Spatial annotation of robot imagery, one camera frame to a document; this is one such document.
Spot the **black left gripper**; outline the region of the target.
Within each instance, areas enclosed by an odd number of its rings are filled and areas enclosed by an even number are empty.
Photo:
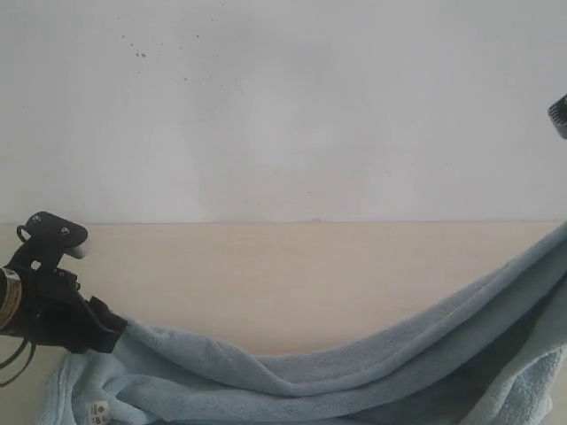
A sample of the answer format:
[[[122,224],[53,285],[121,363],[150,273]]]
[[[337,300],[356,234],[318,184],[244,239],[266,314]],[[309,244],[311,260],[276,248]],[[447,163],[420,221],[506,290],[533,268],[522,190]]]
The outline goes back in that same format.
[[[98,297],[83,297],[78,287],[65,271],[44,283],[34,270],[3,267],[2,334],[74,354],[112,352],[128,321]]]

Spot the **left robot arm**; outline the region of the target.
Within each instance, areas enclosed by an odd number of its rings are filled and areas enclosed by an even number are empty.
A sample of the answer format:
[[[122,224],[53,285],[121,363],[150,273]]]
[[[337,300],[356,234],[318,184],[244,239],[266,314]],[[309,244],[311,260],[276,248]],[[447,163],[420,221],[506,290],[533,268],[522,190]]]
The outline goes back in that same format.
[[[85,299],[76,276],[58,269],[1,269],[1,334],[71,353],[110,353],[128,321],[97,297]]]

